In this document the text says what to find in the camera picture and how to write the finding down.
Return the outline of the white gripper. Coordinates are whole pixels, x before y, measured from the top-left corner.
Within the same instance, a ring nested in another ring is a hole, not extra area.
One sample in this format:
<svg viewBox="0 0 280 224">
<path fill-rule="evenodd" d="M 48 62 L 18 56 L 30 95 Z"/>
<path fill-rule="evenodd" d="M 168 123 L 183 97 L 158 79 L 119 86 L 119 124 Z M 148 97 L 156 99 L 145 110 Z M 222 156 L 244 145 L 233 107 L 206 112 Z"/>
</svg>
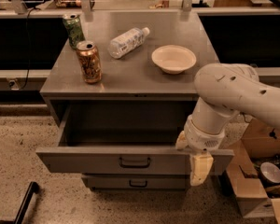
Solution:
<svg viewBox="0 0 280 224">
<path fill-rule="evenodd" d="M 209 134 L 199 130 L 194 125 L 192 116 L 187 118 L 184 131 L 176 139 L 175 148 L 183 150 L 189 146 L 196 151 L 189 154 L 190 184 L 192 186 L 201 185 L 208 177 L 214 161 L 213 156 L 208 151 L 217 150 L 224 137 L 225 130 L 222 130 L 219 134 Z"/>
</svg>

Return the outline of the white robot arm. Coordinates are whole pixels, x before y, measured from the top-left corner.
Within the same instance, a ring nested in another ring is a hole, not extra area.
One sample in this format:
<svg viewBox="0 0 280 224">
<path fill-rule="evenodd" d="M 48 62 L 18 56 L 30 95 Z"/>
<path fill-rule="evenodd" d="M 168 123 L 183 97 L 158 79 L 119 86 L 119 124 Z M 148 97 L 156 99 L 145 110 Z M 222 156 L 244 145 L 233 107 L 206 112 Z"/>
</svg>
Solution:
<svg viewBox="0 0 280 224">
<path fill-rule="evenodd" d="M 243 112 L 280 131 L 280 88 L 259 81 L 254 68 L 246 64 L 210 63 L 194 78 L 199 99 L 188 116 L 175 147 L 189 151 L 190 184 L 201 185 L 210 173 L 225 137 L 225 127 Z"/>
</svg>

